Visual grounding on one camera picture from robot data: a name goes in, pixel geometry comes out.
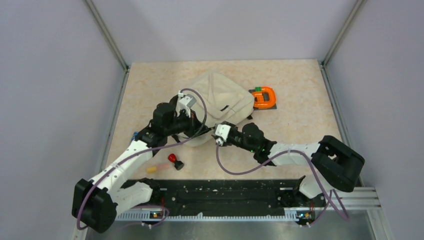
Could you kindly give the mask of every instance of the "orange clamp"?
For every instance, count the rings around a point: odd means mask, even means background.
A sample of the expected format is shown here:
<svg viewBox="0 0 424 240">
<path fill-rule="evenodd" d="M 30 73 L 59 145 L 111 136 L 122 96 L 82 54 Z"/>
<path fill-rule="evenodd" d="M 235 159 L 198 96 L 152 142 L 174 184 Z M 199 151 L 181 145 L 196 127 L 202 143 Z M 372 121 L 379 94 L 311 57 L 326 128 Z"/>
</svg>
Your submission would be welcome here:
<svg viewBox="0 0 424 240">
<path fill-rule="evenodd" d="M 257 109 L 269 109 L 276 104 L 277 102 L 276 93 L 274 92 L 272 88 L 267 86 L 262 86 L 262 87 L 256 87 L 255 90 L 256 91 L 252 92 L 252 95 L 255 97 L 253 107 Z M 268 94 L 269 96 L 268 101 L 264 100 L 264 95 L 263 95 L 264 93 Z"/>
</svg>

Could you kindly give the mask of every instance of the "metal frame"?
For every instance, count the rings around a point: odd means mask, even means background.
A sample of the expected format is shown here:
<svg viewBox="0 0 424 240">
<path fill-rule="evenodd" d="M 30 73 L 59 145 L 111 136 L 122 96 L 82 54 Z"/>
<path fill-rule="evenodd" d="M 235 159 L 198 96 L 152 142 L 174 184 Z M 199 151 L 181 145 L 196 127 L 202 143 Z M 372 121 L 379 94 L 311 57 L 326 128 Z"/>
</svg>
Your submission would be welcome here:
<svg viewBox="0 0 424 240">
<path fill-rule="evenodd" d="M 106 24 L 104 23 L 99 11 L 97 10 L 95 4 L 92 0 L 82 0 L 85 5 L 87 6 L 89 12 L 91 13 L 94 22 L 98 26 L 100 32 L 102 33 L 104 40 L 106 41 L 107 45 L 109 46 L 111 52 L 113 53 L 114 57 L 117 59 L 119 64 L 121 65 L 122 69 L 125 72 L 125 76 L 122 81 L 121 89 L 119 91 L 118 98 L 116 100 L 116 106 L 114 110 L 114 115 L 112 118 L 111 126 L 109 129 L 109 134 L 107 137 L 106 146 L 103 151 L 102 161 L 101 161 L 101 169 L 105 166 L 109 154 L 109 150 L 111 147 L 112 138 L 115 131 L 115 126 L 118 119 L 119 110 L 121 107 L 122 99 L 124 96 L 125 87 L 127 84 L 128 76 L 129 76 L 129 70 L 130 67 L 126 63 L 124 57 L 122 56 L 118 46 L 116 45 L 114 39 L 112 38 L 112 35 L 110 34 Z M 335 54 L 336 50 L 342 43 L 344 37 L 346 36 L 347 32 L 350 29 L 350 26 L 352 25 L 353 21 L 357 17 L 359 11 L 362 9 L 364 4 L 367 0 L 357 0 L 352 11 L 350 12 L 349 16 L 347 17 L 343 27 L 339 31 L 337 37 L 335 38 L 334 42 L 332 43 L 328 53 L 326 54 L 324 60 L 319 63 L 322 78 L 324 80 L 325 87 L 327 89 L 328 97 L 331 102 L 331 106 L 334 111 L 335 120 L 337 122 L 337 126 L 341 135 L 342 141 L 347 144 L 348 146 L 351 145 L 351 140 L 349 137 L 349 132 L 345 124 L 345 120 L 343 118 L 343 113 L 341 106 L 339 104 L 337 94 L 334 90 L 333 84 L 331 82 L 329 73 L 327 71 L 327 66 L 329 62 L 331 61 L 333 55 Z M 351 210 L 367 210 L 368 217 L 370 220 L 370 225 L 372 228 L 372 231 L 374 233 L 376 240 L 392 240 L 392 234 L 388 227 L 388 224 L 386 222 L 386 218 L 384 216 L 383 210 L 380 206 L 380 202 L 378 200 L 377 193 L 373 187 L 358 187 L 355 189 L 353 193 L 346 193 L 346 195 L 343 195 L 344 201 L 348 201 L 347 208 Z M 71 239 L 77 240 L 77 239 L 84 239 L 86 237 L 87 230 L 79 231 L 74 229 L 72 233 Z"/>
<path fill-rule="evenodd" d="M 334 53 L 336 52 L 337 48 L 342 42 L 344 36 L 349 31 L 350 26 L 352 25 L 359 11 L 362 9 L 362 7 L 364 6 L 366 2 L 367 0 L 356 0 L 356 3 L 353 6 L 352 11 L 350 11 L 349 16 L 347 17 L 346 21 L 343 24 L 343 27 L 340 29 L 339 33 L 337 34 L 337 37 L 335 38 L 330 49 L 328 50 L 324 58 L 324 61 L 322 61 L 322 65 L 324 67 L 326 67 L 329 64 L 331 58 L 333 57 Z"/>
<path fill-rule="evenodd" d="M 127 72 L 128 69 L 129 69 L 129 66 L 125 62 L 124 57 L 121 54 L 121 51 L 119 50 L 117 44 L 115 43 L 114 39 L 112 38 L 111 33 L 109 32 L 108 28 L 106 27 L 106 24 L 103 21 L 102 16 L 100 15 L 99 11 L 97 10 L 97 7 L 94 5 L 92 0 L 82 0 L 82 1 L 87 6 L 87 9 L 89 10 L 91 16 L 93 17 L 95 24 L 97 25 L 98 29 L 100 30 L 101 34 L 104 37 L 104 40 L 106 41 L 107 45 L 109 46 L 110 51 L 115 56 L 116 60 L 118 60 L 122 69 L 125 72 Z"/>
</svg>

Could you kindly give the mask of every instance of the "cable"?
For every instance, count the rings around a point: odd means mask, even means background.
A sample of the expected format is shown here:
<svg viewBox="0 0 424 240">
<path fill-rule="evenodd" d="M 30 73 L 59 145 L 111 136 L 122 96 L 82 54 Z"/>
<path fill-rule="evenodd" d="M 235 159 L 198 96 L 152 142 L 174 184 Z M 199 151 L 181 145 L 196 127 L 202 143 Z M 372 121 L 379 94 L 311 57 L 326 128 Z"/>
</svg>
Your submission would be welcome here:
<svg viewBox="0 0 424 240">
<path fill-rule="evenodd" d="M 216 161 L 218 162 L 219 167 L 220 167 L 220 168 L 221 168 L 224 172 L 226 172 L 226 173 L 228 173 L 228 174 L 231 174 L 231 175 L 245 175 L 245 174 L 252 173 L 252 172 L 254 172 L 254 171 L 256 171 L 256 170 L 258 170 L 258 169 L 262 168 L 263 166 L 265 166 L 267 163 L 271 162 L 271 161 L 272 161 L 272 160 L 274 160 L 275 158 L 277 158 L 277 157 L 279 157 L 279 156 L 281 156 L 281 155 L 283 155 L 283 154 L 287 154 L 287 153 L 289 153 L 289 151 L 288 151 L 288 150 L 281 151 L 281 152 L 279 152 L 279 153 L 275 154 L 274 156 L 270 157 L 268 160 L 264 161 L 261 165 L 256 166 L 256 167 L 254 167 L 254 168 L 252 168 L 252 169 L 250 169 L 250 170 L 243 171 L 243 172 L 232 172 L 232 171 L 227 170 L 227 169 L 226 169 L 226 168 L 222 165 L 221 160 L 220 160 L 220 156 L 219 156 L 219 148 L 220 148 L 220 145 L 219 145 L 219 144 L 217 144 L 217 145 L 216 145 L 216 151 L 215 151 L 215 153 L 216 153 Z M 327 202 L 328 202 L 328 203 L 329 203 L 329 204 L 330 204 L 330 205 L 334 208 L 334 210 L 337 212 L 337 214 L 338 214 L 338 215 L 339 215 L 339 216 L 340 216 L 343 220 L 345 220 L 345 221 L 349 222 L 349 221 L 350 221 L 350 218 L 349 218 L 348 211 L 346 210 L 345 206 L 343 205 L 342 200 L 340 199 L 340 197 L 339 197 L 339 195 L 337 194 L 336 190 L 335 190 L 335 189 L 333 189 L 332 191 L 334 192 L 334 195 L 335 195 L 335 197 L 336 197 L 337 201 L 340 203 L 340 206 L 341 206 L 341 208 L 343 209 L 344 214 L 342 213 L 342 211 L 340 211 L 340 209 L 338 209 L 338 208 L 336 207 L 336 204 L 333 202 L 333 200 L 331 199 L 331 197 L 327 194 L 326 189 L 324 188 L 323 184 L 321 183 L 321 181 L 320 181 L 320 179 L 319 179 L 319 177 L 318 177 L 317 172 L 315 171 L 315 168 L 314 168 L 314 165 L 313 165 L 313 164 L 312 164 L 312 162 L 311 162 L 311 159 L 310 159 L 310 158 L 309 158 L 309 157 L 308 157 L 308 156 L 307 156 L 307 155 L 306 155 L 303 151 L 299 151 L 299 150 L 296 150 L 296 149 L 291 149 L 291 150 L 290 150 L 290 152 L 291 152 L 291 153 L 300 154 L 300 155 L 302 155 L 302 156 L 306 159 L 307 164 L 309 165 L 310 169 L 312 170 L 312 174 L 313 174 L 313 176 L 314 176 L 314 178 L 315 178 L 315 180 L 316 180 L 316 183 L 318 184 L 319 188 L 321 189 L 322 194 L 324 194 L 325 198 L 327 199 Z"/>
<path fill-rule="evenodd" d="M 136 152 L 136 153 L 134 153 L 134 154 L 132 154 L 132 155 L 130 155 L 130 156 L 128 156 L 128 157 L 126 157 L 126 158 L 124 158 L 123 160 L 121 160 L 120 162 L 118 162 L 118 164 L 117 164 L 117 166 L 119 166 L 119 165 L 121 165 L 121 164 L 123 164 L 123 163 L 125 163 L 126 161 L 128 161 L 128 160 L 130 160 L 130 159 L 132 159 L 132 158 L 134 158 L 134 157 L 136 157 L 136 156 L 138 156 L 138 155 L 140 155 L 140 154 L 144 154 L 144 153 L 147 153 L 147 152 L 150 152 L 150 151 L 156 151 L 156 150 L 161 150 L 161 149 L 167 149 L 167 148 L 172 148 L 172 147 L 175 147 L 175 146 L 178 146 L 178 145 L 182 145 L 182 144 L 185 144 L 185 143 L 187 143 L 188 141 L 190 141 L 191 139 L 193 139 L 194 137 L 196 137 L 196 135 L 197 134 L 199 134 L 200 132 L 201 132 L 201 130 L 202 130 L 202 128 L 205 126 L 205 123 L 206 123 L 206 117 L 207 117 L 207 115 L 208 115 L 208 111 L 207 111 L 207 109 L 206 109 L 206 103 L 205 103 L 205 101 L 203 100 L 203 98 L 202 98 L 202 96 L 200 96 L 200 94 L 196 91 L 196 90 L 194 90 L 194 89 L 191 89 L 191 88 L 183 88 L 183 89 L 181 89 L 181 92 L 183 92 L 183 91 L 190 91 L 190 92 L 192 92 L 192 93 L 194 93 L 194 94 L 196 94 L 198 97 L 199 97 L 199 99 L 200 99 L 200 101 L 201 101 L 201 104 L 203 105 L 203 109 L 204 109 L 204 118 L 203 118 L 203 121 L 201 122 L 201 125 L 200 125 L 200 128 L 197 130 L 197 132 L 193 135 L 193 137 L 190 137 L 190 138 L 187 138 L 186 140 L 184 140 L 184 141 L 181 141 L 181 142 L 177 142 L 177 143 L 174 143 L 174 144 L 171 144 L 171 145 L 165 145 L 165 146 L 158 146 L 158 147 L 152 147 L 152 148 L 149 148 L 149 149 L 145 149 L 145 150 L 142 150 L 142 151 L 139 151 L 139 152 Z M 81 203 L 81 206 L 79 207 L 79 211 L 78 211 L 78 215 L 77 215 L 77 217 L 76 217 L 76 228 L 78 229 L 78 230 L 84 230 L 84 229 L 86 229 L 87 227 L 88 227 L 88 225 L 85 225 L 85 226 L 81 226 L 81 216 L 83 215 L 83 209 L 84 209 L 84 207 L 86 206 L 86 204 L 87 204 L 87 201 L 89 200 L 89 198 L 90 198 L 90 195 L 93 193 L 93 191 L 94 191 L 94 189 L 96 189 L 96 187 L 108 176 L 108 175 L 110 175 L 114 170 L 116 169 L 116 167 L 112 167 L 109 171 L 107 171 L 103 176 L 101 176 L 100 178 L 99 178 L 99 180 L 98 181 L 96 181 L 94 184 L 93 184 L 93 186 L 90 188 L 90 190 L 87 192 L 87 194 L 85 195 L 85 197 L 84 197 L 84 199 L 82 200 L 82 203 Z"/>
</svg>

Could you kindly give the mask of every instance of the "yellow object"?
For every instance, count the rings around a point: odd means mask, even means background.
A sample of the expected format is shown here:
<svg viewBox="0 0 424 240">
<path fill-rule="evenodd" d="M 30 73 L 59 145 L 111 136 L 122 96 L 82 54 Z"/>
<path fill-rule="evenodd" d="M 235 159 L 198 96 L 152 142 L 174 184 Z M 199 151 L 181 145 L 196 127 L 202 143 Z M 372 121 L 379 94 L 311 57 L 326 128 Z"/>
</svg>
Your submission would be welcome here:
<svg viewBox="0 0 424 240">
<path fill-rule="evenodd" d="M 152 173 L 155 173 L 157 171 L 161 171 L 161 170 L 164 170 L 164 169 L 169 169 L 172 166 L 173 166 L 172 163 L 167 162 L 167 163 L 164 163 L 164 164 L 159 164 L 159 165 L 156 165 L 156 166 L 151 166 L 149 168 L 146 168 L 146 172 L 148 174 L 152 174 Z"/>
<path fill-rule="evenodd" d="M 157 170 L 158 170 L 158 168 L 157 168 L 156 166 L 152 166 L 152 167 L 147 168 L 147 169 L 146 169 L 146 172 L 147 172 L 148 174 L 151 174 L 151 173 L 156 172 Z"/>
</svg>

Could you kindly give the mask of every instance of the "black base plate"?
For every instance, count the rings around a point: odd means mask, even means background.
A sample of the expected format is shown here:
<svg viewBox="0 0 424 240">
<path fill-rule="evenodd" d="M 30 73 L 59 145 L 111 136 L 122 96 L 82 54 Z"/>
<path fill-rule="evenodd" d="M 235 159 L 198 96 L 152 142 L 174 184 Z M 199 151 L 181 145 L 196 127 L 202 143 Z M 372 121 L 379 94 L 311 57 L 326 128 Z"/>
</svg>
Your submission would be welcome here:
<svg viewBox="0 0 424 240">
<path fill-rule="evenodd" d="M 170 216 L 282 216 L 285 207 L 323 207 L 322 194 L 313 199 L 297 195 L 297 179 L 272 180 L 154 180 L 160 187 L 156 201 L 143 205 L 163 205 Z"/>
</svg>

